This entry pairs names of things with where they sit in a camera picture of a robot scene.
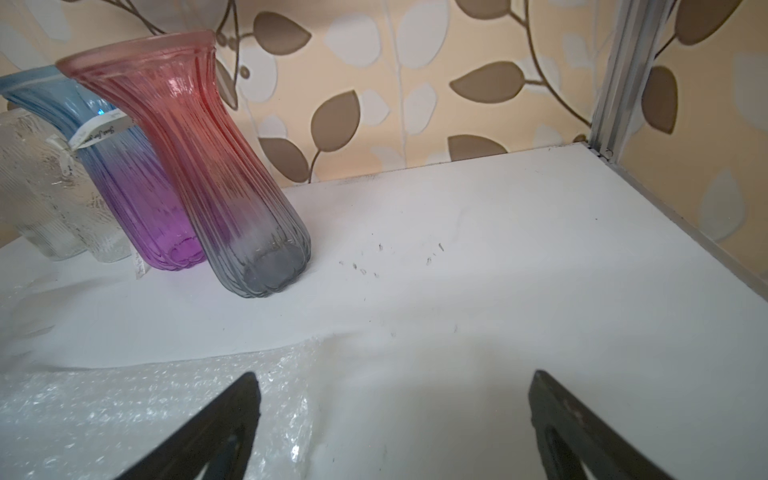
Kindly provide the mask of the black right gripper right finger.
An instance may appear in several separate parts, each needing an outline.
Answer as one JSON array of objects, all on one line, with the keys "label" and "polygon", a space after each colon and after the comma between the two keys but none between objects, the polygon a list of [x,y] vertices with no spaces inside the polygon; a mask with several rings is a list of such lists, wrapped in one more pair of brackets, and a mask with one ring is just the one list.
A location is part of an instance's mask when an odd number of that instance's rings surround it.
[{"label": "black right gripper right finger", "polygon": [[545,370],[528,390],[531,423],[549,479],[668,479],[670,475],[633,447]]}]

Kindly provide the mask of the pink vase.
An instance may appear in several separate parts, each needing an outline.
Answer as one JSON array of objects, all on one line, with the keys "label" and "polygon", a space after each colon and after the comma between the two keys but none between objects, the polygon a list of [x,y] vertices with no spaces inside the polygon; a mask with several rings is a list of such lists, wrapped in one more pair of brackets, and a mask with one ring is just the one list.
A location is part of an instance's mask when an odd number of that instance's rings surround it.
[{"label": "pink vase", "polygon": [[243,298],[305,271],[311,237],[220,98],[210,30],[123,41],[57,60],[147,136],[219,282]]}]

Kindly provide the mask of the purple vase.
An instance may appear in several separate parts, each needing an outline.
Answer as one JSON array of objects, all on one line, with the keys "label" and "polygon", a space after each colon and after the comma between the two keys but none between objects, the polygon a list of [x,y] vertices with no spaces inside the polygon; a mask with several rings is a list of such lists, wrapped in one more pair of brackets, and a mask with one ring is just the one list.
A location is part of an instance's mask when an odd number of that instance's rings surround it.
[{"label": "purple vase", "polygon": [[[1,78],[1,95],[72,138],[114,105],[55,66]],[[206,260],[186,212],[146,135],[132,126],[76,151],[138,254],[151,267],[178,271]]]}]

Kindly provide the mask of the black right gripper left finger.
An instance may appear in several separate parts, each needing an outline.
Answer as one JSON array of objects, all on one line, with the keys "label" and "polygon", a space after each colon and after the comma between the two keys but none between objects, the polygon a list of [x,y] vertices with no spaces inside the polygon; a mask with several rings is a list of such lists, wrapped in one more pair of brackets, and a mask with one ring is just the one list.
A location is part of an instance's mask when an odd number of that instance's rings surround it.
[{"label": "black right gripper left finger", "polygon": [[242,479],[260,419],[261,391],[246,372],[121,479]]}]

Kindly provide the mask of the clear ribbed glass vase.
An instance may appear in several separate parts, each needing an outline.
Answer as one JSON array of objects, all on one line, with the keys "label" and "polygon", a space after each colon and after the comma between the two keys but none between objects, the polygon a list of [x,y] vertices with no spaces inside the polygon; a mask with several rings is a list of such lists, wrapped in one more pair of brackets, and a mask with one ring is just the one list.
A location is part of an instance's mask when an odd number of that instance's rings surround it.
[{"label": "clear ribbed glass vase", "polygon": [[21,108],[1,114],[3,172],[29,187],[101,263],[131,254],[131,244],[84,165],[48,122]]}]

